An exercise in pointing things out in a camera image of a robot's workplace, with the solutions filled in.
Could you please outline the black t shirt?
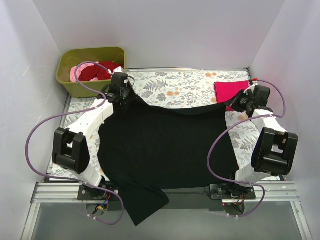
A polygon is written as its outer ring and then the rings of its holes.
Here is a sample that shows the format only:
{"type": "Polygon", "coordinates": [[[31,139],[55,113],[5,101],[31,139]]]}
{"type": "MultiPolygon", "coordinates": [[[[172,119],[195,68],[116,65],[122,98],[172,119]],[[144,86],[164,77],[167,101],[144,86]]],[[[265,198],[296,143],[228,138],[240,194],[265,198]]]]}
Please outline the black t shirt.
{"type": "Polygon", "coordinates": [[[100,126],[97,153],[135,225],[169,203],[166,189],[206,187],[239,169],[217,104],[167,109],[138,97],[100,126]]]}

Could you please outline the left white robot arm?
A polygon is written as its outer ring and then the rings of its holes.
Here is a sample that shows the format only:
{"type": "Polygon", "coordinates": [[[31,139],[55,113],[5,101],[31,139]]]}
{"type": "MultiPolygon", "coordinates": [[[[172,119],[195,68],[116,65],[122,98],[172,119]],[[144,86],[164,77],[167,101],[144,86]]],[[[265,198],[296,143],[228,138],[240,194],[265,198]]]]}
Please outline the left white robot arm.
{"type": "Polygon", "coordinates": [[[115,110],[124,110],[137,98],[130,83],[131,76],[115,72],[111,84],[102,88],[103,96],[94,100],[91,108],[67,128],[59,127],[53,135],[54,164],[71,172],[83,183],[98,187],[102,175],[90,164],[87,140],[112,116],[115,110]]]}

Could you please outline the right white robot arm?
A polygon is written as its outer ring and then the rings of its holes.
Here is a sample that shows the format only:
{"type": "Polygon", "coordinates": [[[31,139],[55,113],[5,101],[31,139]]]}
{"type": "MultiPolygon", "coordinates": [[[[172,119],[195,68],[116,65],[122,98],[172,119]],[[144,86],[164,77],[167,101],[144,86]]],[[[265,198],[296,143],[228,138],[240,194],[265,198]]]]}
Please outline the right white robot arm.
{"type": "Polygon", "coordinates": [[[267,107],[271,90],[253,85],[240,90],[227,101],[227,106],[245,112],[259,130],[259,138],[251,155],[251,163],[235,173],[237,183],[230,183],[234,195],[247,194],[257,182],[269,176],[290,173],[298,145],[298,135],[286,131],[277,122],[273,110],[267,107]]]}

